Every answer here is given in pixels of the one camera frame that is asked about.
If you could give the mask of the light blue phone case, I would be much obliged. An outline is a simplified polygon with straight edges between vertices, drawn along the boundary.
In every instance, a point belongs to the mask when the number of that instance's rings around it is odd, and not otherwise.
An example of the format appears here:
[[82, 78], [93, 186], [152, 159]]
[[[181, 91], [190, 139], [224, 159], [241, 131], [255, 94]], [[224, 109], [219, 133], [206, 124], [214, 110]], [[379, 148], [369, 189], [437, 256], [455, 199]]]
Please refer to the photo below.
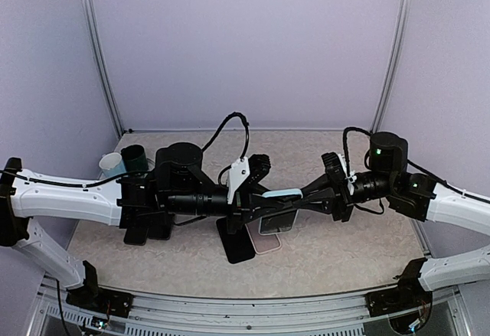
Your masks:
[[266, 191], [261, 194], [263, 198], [281, 198], [281, 197], [303, 197], [303, 193], [299, 188], [288, 188], [282, 190]]

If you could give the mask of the purple edged dark phone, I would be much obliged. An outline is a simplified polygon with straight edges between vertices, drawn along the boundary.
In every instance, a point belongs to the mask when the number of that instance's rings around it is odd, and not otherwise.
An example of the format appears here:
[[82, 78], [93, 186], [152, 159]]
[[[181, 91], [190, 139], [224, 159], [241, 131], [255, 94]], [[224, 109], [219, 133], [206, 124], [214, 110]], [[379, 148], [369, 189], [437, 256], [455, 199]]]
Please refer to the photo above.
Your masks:
[[171, 214], [155, 215], [148, 230], [150, 240], [168, 240], [172, 233], [174, 216]]

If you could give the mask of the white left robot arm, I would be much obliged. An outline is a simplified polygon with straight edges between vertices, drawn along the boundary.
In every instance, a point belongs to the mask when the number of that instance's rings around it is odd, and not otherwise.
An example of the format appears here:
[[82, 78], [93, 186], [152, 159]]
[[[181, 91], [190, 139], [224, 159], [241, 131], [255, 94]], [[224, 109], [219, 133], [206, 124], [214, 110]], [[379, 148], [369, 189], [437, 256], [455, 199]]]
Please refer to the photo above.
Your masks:
[[197, 221], [219, 217], [228, 233], [268, 215], [296, 210], [298, 188], [271, 191], [261, 185], [270, 169], [266, 155], [241, 156], [227, 169], [225, 185], [203, 171], [202, 148], [177, 142], [160, 148], [151, 171], [131, 171], [102, 181], [43, 178], [9, 159], [1, 173], [1, 244], [13, 247], [50, 273], [92, 309], [102, 308], [106, 290], [96, 269], [72, 257], [44, 234], [39, 217], [93, 221], [126, 231], [126, 242], [166, 240], [175, 216]]

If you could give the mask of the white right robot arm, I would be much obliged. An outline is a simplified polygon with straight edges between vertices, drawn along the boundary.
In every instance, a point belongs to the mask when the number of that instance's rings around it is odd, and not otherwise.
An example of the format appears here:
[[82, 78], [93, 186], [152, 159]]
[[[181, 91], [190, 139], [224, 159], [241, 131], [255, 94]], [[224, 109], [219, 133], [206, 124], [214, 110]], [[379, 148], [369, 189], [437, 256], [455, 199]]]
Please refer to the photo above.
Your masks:
[[[323, 176], [288, 196], [295, 209], [330, 214], [345, 222], [361, 204], [386, 199], [391, 210], [405, 217], [489, 234], [488, 197], [455, 188], [420, 166], [409, 173], [413, 163], [408, 158], [408, 142], [392, 132], [369, 136], [364, 172], [351, 172], [347, 153], [325, 153], [322, 160]], [[488, 278], [488, 246], [438, 259], [414, 259], [405, 267], [391, 300], [398, 308], [408, 308], [422, 291]]]

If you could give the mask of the pink phone case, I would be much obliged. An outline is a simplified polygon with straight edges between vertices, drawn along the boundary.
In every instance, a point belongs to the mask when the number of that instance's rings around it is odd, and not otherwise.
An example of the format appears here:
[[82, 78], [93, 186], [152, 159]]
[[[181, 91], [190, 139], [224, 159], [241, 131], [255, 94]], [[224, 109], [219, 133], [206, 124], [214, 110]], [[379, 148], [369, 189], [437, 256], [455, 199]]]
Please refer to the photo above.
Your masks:
[[282, 243], [276, 234], [262, 235], [259, 232], [259, 226], [254, 223], [248, 223], [246, 229], [257, 255], [266, 255], [282, 248]]

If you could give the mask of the black phone case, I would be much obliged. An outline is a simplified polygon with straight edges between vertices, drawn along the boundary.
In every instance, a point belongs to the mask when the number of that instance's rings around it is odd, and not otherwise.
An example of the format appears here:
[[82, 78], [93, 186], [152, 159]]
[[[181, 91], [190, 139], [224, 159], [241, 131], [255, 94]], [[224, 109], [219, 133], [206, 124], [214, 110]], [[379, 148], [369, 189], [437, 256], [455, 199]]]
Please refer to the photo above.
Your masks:
[[224, 217], [216, 221], [216, 226], [227, 261], [230, 264], [238, 264], [255, 257], [256, 252], [245, 226], [235, 234], [229, 234], [227, 232], [227, 221]]

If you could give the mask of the black cup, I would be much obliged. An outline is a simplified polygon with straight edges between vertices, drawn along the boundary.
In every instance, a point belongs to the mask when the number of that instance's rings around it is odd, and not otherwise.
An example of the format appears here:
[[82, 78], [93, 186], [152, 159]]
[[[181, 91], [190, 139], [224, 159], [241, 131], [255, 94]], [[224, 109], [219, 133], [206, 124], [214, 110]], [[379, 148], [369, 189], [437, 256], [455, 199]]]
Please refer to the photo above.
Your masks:
[[149, 163], [142, 145], [129, 145], [120, 152], [127, 172], [147, 172]]

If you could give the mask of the light blue white cup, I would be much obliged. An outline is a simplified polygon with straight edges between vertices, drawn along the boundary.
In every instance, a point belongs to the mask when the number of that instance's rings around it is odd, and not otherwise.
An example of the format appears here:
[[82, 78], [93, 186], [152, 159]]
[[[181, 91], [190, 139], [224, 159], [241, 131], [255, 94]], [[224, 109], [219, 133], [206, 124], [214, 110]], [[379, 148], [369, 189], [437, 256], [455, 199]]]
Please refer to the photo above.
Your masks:
[[105, 178], [126, 173], [123, 157], [118, 152], [111, 152], [104, 155], [99, 161], [99, 168]]

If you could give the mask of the right aluminium frame post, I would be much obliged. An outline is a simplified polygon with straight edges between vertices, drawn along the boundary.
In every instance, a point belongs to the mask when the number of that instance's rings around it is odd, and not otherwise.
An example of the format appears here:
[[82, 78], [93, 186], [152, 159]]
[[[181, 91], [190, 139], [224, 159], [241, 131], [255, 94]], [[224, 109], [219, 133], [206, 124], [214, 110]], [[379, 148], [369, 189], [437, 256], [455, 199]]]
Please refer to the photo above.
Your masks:
[[388, 57], [387, 69], [382, 83], [381, 95], [377, 103], [374, 118], [371, 123], [370, 131], [378, 132], [386, 116], [387, 107], [393, 92], [394, 81], [397, 75], [397, 68], [403, 50], [405, 30], [409, 19], [410, 5], [412, 0], [400, 0], [397, 11], [397, 19], [394, 28], [394, 36]]

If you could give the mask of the aluminium frame post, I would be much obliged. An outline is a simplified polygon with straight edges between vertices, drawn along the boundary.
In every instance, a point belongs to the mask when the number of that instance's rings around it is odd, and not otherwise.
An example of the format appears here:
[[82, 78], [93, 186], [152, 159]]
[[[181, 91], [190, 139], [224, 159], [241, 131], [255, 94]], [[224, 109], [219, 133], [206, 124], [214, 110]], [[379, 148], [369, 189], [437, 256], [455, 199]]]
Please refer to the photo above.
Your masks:
[[93, 0], [81, 1], [89, 32], [89, 39], [93, 52], [93, 57], [95, 60], [96, 71], [99, 76], [100, 85], [103, 91], [103, 98], [109, 111], [109, 118], [113, 125], [114, 132], [116, 133], [116, 136], [120, 139], [124, 134], [124, 126], [118, 110], [118, 106], [116, 105], [116, 98], [112, 90], [112, 85], [110, 83], [109, 74], [106, 67], [106, 61], [103, 55], [103, 47], [100, 40], [96, 21], [95, 6]]
[[397, 68], [403, 50], [405, 30], [409, 19], [410, 5], [412, 0], [400, 0], [397, 11], [397, 19], [394, 28], [394, 36], [388, 57], [387, 69], [382, 83], [381, 95], [377, 103], [374, 118], [371, 123], [370, 131], [378, 132], [386, 116], [387, 107], [393, 92], [394, 81], [397, 75]]

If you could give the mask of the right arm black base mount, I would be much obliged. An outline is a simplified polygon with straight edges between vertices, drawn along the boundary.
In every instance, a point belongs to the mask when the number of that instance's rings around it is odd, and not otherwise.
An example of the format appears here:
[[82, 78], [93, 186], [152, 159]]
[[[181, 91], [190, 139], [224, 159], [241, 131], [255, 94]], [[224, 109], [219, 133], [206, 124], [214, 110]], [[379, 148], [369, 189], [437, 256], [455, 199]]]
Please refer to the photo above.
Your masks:
[[421, 269], [427, 258], [411, 260], [393, 288], [369, 292], [365, 296], [371, 317], [389, 315], [431, 303], [433, 294], [420, 284]]

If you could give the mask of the aluminium front rail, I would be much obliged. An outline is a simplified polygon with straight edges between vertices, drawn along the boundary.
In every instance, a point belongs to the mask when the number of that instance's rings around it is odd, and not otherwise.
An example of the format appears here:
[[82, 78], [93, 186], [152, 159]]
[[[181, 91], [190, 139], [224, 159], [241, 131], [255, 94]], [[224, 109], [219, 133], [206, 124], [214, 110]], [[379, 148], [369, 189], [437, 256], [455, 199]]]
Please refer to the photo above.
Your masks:
[[132, 291], [127, 317], [100, 314], [65, 303], [54, 279], [45, 276], [23, 335], [392, 335], [389, 315], [370, 316], [366, 290], [298, 298], [198, 298]]

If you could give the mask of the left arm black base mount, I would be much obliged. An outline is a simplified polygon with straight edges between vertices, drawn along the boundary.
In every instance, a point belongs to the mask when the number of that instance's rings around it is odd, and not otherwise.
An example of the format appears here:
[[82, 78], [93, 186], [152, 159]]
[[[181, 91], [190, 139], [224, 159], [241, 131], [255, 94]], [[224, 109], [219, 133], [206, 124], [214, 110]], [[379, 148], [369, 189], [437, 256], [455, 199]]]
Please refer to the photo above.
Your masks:
[[85, 276], [82, 285], [67, 290], [67, 304], [74, 305], [108, 316], [128, 318], [134, 295], [100, 287], [96, 268], [88, 261], [83, 261]]

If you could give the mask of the left aluminium frame post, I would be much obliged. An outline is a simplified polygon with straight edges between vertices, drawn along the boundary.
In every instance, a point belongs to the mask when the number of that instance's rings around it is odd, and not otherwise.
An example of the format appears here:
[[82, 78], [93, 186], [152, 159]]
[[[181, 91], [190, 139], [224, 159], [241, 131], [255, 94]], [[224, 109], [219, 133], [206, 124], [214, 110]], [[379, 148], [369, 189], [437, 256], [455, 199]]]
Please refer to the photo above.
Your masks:
[[103, 98], [109, 111], [109, 118], [113, 125], [114, 132], [116, 133], [116, 136], [120, 139], [124, 134], [124, 126], [118, 110], [118, 106], [116, 105], [116, 98], [112, 90], [112, 85], [110, 83], [109, 74], [106, 67], [106, 61], [103, 55], [103, 47], [100, 40], [96, 21], [95, 6], [93, 0], [81, 1], [89, 32], [89, 39], [93, 52], [93, 57], [95, 60], [96, 71], [99, 76], [100, 85], [103, 91]]

